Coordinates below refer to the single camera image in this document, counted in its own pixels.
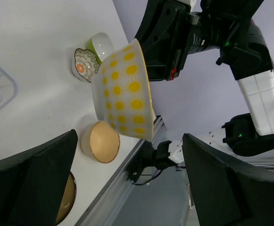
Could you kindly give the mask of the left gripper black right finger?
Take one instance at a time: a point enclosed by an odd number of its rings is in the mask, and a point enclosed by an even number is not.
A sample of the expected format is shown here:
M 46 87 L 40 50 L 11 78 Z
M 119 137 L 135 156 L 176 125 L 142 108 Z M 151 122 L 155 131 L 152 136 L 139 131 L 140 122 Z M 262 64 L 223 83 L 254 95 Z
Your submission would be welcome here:
M 191 134 L 183 135 L 182 151 L 201 226 L 274 226 L 274 172 Z

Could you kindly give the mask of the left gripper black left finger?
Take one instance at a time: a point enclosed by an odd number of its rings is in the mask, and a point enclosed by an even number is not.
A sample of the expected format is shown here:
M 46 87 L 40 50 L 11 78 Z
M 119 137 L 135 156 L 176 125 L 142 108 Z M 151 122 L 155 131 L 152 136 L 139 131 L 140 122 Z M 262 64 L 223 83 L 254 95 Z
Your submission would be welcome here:
M 54 226 L 78 135 L 70 130 L 0 160 L 0 226 Z

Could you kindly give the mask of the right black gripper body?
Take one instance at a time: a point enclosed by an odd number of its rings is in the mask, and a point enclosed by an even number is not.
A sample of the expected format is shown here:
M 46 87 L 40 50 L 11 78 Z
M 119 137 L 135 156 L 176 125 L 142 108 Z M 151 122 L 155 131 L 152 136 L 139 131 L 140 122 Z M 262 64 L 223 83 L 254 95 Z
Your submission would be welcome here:
M 140 27 L 139 41 L 149 81 L 171 81 L 179 76 L 187 56 L 219 48 L 224 34 L 204 11 L 177 0 L 149 0 Z

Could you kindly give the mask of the dark brown glazed bowl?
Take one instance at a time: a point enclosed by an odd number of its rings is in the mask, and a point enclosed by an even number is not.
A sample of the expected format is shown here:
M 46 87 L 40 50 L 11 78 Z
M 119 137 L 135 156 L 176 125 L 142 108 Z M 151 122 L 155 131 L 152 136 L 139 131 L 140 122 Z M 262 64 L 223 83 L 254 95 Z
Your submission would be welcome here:
M 70 172 L 57 214 L 56 226 L 59 225 L 70 213 L 75 202 L 76 190 L 76 181 L 73 174 Z

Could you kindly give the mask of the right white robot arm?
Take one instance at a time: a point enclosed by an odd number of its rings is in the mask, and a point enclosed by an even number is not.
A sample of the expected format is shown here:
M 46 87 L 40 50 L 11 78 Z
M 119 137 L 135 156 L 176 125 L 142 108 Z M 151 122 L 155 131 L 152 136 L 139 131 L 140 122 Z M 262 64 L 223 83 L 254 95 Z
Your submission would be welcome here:
M 274 66 L 252 20 L 260 0 L 150 0 L 136 33 L 149 81 L 179 76 L 187 56 L 219 49 L 216 63 L 230 67 L 249 113 L 200 137 L 227 154 L 250 157 L 274 150 Z

